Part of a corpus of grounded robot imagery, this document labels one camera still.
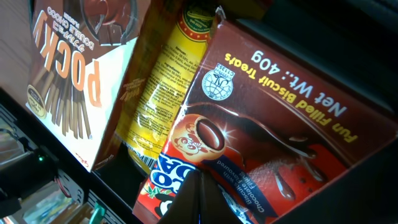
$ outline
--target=brown surface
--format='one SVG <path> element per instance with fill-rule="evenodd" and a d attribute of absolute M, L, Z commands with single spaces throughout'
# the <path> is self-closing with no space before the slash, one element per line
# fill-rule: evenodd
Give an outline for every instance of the brown surface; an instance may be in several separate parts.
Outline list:
<path fill-rule="evenodd" d="M 0 1 L 0 87 L 25 109 L 31 61 L 27 3 L 28 0 Z"/>

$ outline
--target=snack box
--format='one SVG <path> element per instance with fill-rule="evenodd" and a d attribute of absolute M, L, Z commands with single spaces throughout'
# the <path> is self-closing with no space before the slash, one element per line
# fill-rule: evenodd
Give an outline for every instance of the snack box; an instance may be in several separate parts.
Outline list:
<path fill-rule="evenodd" d="M 263 42 L 218 26 L 137 198 L 142 222 L 160 220 L 187 173 L 206 169 L 243 223 L 272 223 L 396 139 L 375 103 Z"/>
<path fill-rule="evenodd" d="M 116 128 L 113 108 L 149 4 L 35 2 L 26 105 L 88 171 Z"/>

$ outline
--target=gold seal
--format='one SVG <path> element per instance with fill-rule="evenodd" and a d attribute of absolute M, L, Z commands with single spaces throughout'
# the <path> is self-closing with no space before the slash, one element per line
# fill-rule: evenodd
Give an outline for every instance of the gold seal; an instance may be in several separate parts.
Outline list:
<path fill-rule="evenodd" d="M 27 103 L 36 116 L 38 116 L 40 119 L 45 118 L 46 111 L 44 108 L 44 100 L 32 85 L 27 87 Z"/>

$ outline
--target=teal object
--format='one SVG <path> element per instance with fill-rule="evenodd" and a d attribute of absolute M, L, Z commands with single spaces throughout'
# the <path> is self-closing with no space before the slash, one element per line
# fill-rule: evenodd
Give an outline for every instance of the teal object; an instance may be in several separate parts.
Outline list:
<path fill-rule="evenodd" d="M 100 224 L 105 216 L 105 212 L 106 210 L 104 207 L 102 207 L 98 202 L 95 203 L 94 213 L 93 216 L 91 216 L 89 224 Z"/>

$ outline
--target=pocky logo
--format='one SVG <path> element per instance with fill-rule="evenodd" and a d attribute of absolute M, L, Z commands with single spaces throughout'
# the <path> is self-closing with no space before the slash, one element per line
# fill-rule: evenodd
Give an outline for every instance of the pocky logo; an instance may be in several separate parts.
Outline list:
<path fill-rule="evenodd" d="M 150 173 L 150 181 L 162 189 L 168 189 L 177 194 L 182 182 L 191 170 L 195 170 L 195 166 L 180 159 L 160 154 L 156 167 Z"/>
<path fill-rule="evenodd" d="M 55 61 L 57 73 L 62 78 L 68 78 L 70 72 L 73 86 L 78 91 L 83 91 L 83 87 L 85 86 L 85 77 L 87 75 L 85 73 L 85 58 L 79 50 L 74 50 L 72 52 L 70 46 L 64 40 L 59 39 L 58 35 L 45 22 L 47 21 L 47 18 L 48 15 L 46 15 L 45 11 L 41 10 L 33 30 L 33 38 L 35 40 L 36 47 L 41 49 L 40 54 L 45 58 L 44 67 L 47 71 L 50 71 L 53 62 Z M 42 34 L 45 38 L 40 47 L 40 37 Z M 54 60 L 55 50 L 58 51 L 58 54 L 63 55 L 63 57 L 61 57 L 63 60 Z M 86 83 L 86 85 L 88 88 L 90 103 L 95 107 L 101 107 L 100 63 L 95 59 L 93 59 L 93 63 L 94 73 L 88 74 L 88 83 Z"/>

